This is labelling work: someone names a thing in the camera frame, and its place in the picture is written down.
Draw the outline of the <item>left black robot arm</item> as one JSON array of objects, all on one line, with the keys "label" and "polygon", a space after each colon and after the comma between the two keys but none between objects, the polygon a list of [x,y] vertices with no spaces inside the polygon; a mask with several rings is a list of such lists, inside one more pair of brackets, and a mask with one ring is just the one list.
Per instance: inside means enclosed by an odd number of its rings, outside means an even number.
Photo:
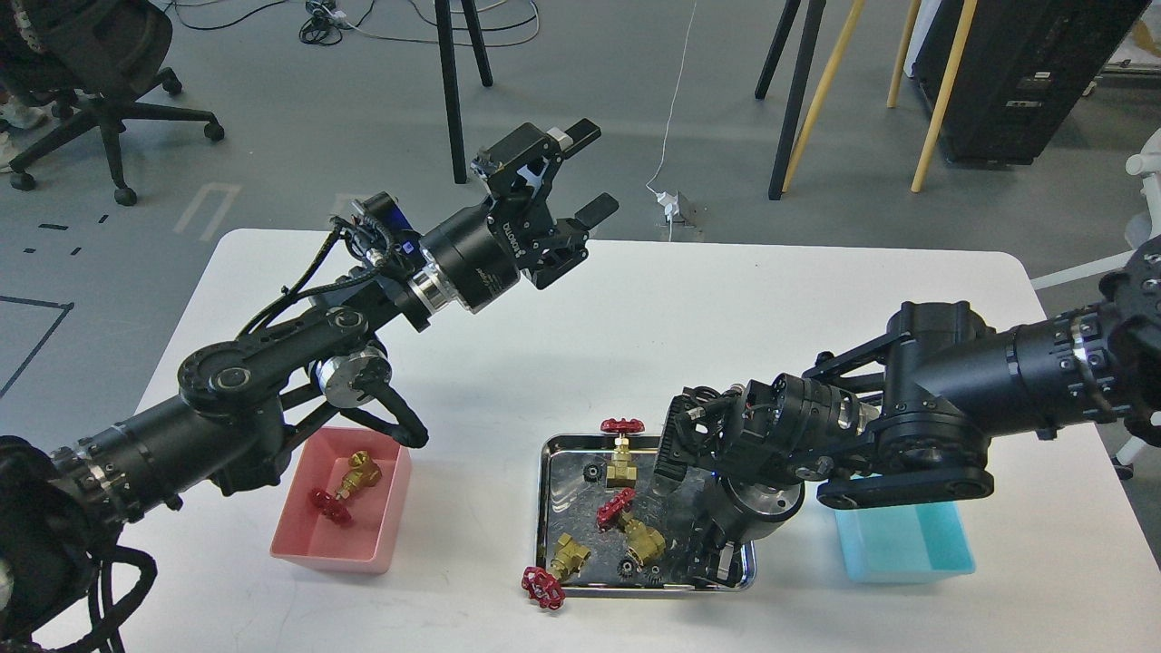
[{"label": "left black robot arm", "polygon": [[153,557],[118,543],[124,525],[178,510],[200,481],[224,495],[277,486],[295,449],[337,414],[425,446],[377,331],[398,316],[426,329],[450,302],[477,313],[519,278],[543,289],[584,261],[616,200],[604,193],[553,218],[547,199],[562,164],[599,136],[587,119],[519,125],[473,158],[485,198],[427,234],[385,191],[354,203],[298,282],[236,338],[187,356],[175,396],[49,454],[6,435],[3,651],[36,652],[34,633],[80,600],[91,631],[67,650],[123,650],[120,627],[157,577]]}]

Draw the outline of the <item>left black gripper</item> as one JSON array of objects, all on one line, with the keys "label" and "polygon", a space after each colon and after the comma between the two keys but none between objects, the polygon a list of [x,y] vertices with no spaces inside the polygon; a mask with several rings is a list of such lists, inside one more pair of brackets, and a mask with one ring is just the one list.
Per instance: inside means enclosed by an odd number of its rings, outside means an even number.
[{"label": "left black gripper", "polygon": [[545,289],[587,257],[596,227],[620,208],[601,193],[568,218],[551,218],[548,198],[563,163],[601,136],[590,119],[561,130],[526,122],[473,162],[482,201],[423,235],[417,297],[434,314],[450,302],[478,313],[526,277]]}]

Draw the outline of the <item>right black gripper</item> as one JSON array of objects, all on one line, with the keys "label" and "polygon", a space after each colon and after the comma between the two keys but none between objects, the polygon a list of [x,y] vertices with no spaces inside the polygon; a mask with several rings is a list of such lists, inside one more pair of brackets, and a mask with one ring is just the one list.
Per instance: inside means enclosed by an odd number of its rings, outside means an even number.
[{"label": "right black gripper", "polygon": [[727,460],[727,439],[740,435],[744,399],[738,385],[717,392],[686,387],[665,414],[652,462],[652,493],[665,512],[688,509],[684,561],[693,581],[743,581],[740,550],[776,532],[805,504],[805,485],[755,481]]}]

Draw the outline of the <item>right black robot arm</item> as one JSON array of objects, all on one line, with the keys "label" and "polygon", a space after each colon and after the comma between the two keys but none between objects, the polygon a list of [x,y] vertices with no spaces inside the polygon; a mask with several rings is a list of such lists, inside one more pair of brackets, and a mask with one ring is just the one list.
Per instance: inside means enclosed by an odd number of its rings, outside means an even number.
[{"label": "right black robot arm", "polygon": [[836,510],[990,496],[998,435],[1123,422],[1158,446],[1158,239],[1099,280],[1099,303],[1000,332],[969,303],[904,302],[884,335],[803,375],[673,397],[650,489],[708,471],[688,571],[734,587],[723,550],[799,512],[805,485]]}]

